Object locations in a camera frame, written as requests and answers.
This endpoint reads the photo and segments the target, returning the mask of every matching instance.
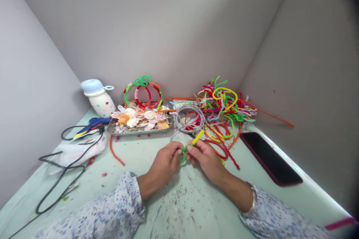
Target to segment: light blue bottle cap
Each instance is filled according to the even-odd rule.
[[[114,89],[113,86],[105,86],[104,87],[102,85],[101,81],[96,80],[96,79],[85,80],[85,81],[81,82],[81,88],[83,89],[83,91],[85,93],[95,93],[102,89],[105,89],[105,90],[113,90]]]

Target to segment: light green table surface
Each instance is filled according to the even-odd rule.
[[[87,125],[92,117],[97,117],[97,115],[91,109],[78,125]],[[121,137],[117,142],[114,139],[113,148],[126,163],[125,167],[112,156],[109,149],[110,137],[107,134],[108,143],[105,152],[97,156],[94,164],[89,166],[80,177],[80,187],[69,194],[67,201],[60,201],[53,209],[37,218],[14,238],[30,238],[40,227],[65,217],[99,195],[113,190],[124,171],[133,171],[137,175],[146,173],[157,151],[169,143],[173,131],[171,129],[166,135],[162,133],[150,137],[147,135]],[[304,182],[290,187],[277,186],[240,139],[231,153],[241,169],[238,171],[228,158],[225,167],[231,173],[275,195],[319,225],[325,226],[349,216],[253,124],[247,124],[244,131],[259,132],[292,165]],[[175,141],[183,144],[190,139],[183,133],[177,134],[174,138]],[[58,175],[47,174],[48,166],[43,163],[0,211],[0,238],[8,238],[36,216],[36,205],[58,178]],[[78,171],[68,172],[42,208],[51,204],[77,173]],[[192,166],[187,162],[183,165],[172,181],[146,201],[145,206],[147,208],[146,220],[138,228],[135,238],[149,238],[151,231],[152,238],[253,238],[249,230],[241,223],[236,206],[221,190],[208,181],[197,164]],[[332,233],[342,237],[351,229],[350,226],[343,227]]]

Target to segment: white wall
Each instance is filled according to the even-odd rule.
[[[0,208],[89,104],[24,0],[0,0]]]
[[[143,74],[168,97],[218,75],[237,86],[281,0],[26,2],[76,76],[114,85],[119,102]]]
[[[349,212],[357,201],[359,38],[351,0],[284,0],[239,88],[257,125]]]

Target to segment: white plastic bag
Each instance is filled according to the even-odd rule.
[[[100,138],[100,135],[90,138],[90,139],[84,139],[83,143],[90,143],[89,140],[93,141],[94,143]],[[94,145],[92,146],[89,151],[86,152],[86,154],[78,160],[76,163],[74,163],[72,166],[77,166],[85,161],[89,160],[93,156],[96,156],[98,154],[103,153],[103,151],[106,148],[107,143],[107,137],[105,135],[102,136],[102,138]],[[87,145],[69,145],[69,144],[60,144],[56,148],[56,152],[62,151],[62,153],[55,155],[55,157],[52,159],[53,162],[67,167],[72,162],[77,160],[88,148],[91,146],[91,144]],[[56,167],[54,165],[50,165],[48,172],[50,175],[56,174],[61,172],[63,169]]]

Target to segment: metal tray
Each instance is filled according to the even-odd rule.
[[[174,109],[173,105],[169,101],[163,101],[162,102],[162,107],[163,107],[163,110],[166,110],[166,108],[168,108],[168,110]],[[139,135],[139,134],[166,133],[166,132],[169,131],[169,129],[172,126],[172,116],[171,115],[168,115],[168,116],[169,116],[168,117],[168,126],[169,127],[166,128],[166,129],[157,129],[157,130],[149,130],[149,131],[133,131],[133,132],[126,132],[126,133],[115,133],[115,126],[116,126],[117,119],[112,118],[112,120],[110,121],[110,123],[108,124],[108,126],[106,128],[106,131],[112,136],[131,136],[131,135]]]

